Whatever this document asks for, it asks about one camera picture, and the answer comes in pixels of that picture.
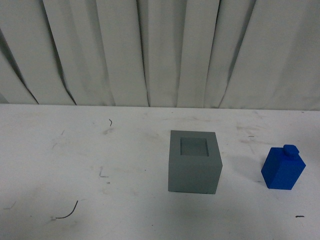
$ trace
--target blue bottle-shaped block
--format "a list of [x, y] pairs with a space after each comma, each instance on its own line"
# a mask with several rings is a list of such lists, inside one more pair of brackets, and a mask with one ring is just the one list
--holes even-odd
[[269, 189], [291, 190], [305, 169], [295, 145], [272, 147], [261, 173]]

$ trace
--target gray container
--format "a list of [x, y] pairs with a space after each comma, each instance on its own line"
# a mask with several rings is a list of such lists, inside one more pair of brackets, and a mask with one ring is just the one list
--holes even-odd
[[215, 132], [171, 131], [169, 192], [215, 194], [221, 170]]

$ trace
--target square hole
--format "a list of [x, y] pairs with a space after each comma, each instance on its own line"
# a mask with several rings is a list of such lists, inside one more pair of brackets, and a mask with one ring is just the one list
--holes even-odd
[[180, 155], [209, 157], [206, 138], [181, 137]]

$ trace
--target curtain fold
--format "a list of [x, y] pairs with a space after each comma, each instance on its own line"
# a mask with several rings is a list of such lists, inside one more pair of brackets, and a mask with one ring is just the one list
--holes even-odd
[[221, 108], [319, 109], [320, 2], [257, 0]]
[[177, 107], [203, 108], [219, 0], [188, 1]]
[[0, 0], [0, 103], [320, 110], [318, 0]]
[[103, 49], [117, 106], [147, 107], [136, 0], [96, 0]]
[[0, 0], [0, 29], [36, 100], [40, 104], [72, 105], [58, 74], [41, 2]]
[[176, 107], [186, 0], [139, 0], [145, 81], [151, 107]]
[[95, 2], [44, 0], [64, 80], [78, 105], [113, 105]]
[[205, 108], [219, 108], [223, 100], [255, 2], [220, 2], [206, 79]]

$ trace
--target white surface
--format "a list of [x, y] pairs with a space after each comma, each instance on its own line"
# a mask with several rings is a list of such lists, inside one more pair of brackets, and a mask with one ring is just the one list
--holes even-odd
[[[320, 238], [320, 112], [8, 104], [0, 112], [1, 240]], [[216, 132], [215, 195], [168, 192], [170, 130]], [[268, 189], [262, 165], [284, 144], [298, 147], [306, 168], [292, 190]], [[71, 216], [51, 220], [77, 200]]]

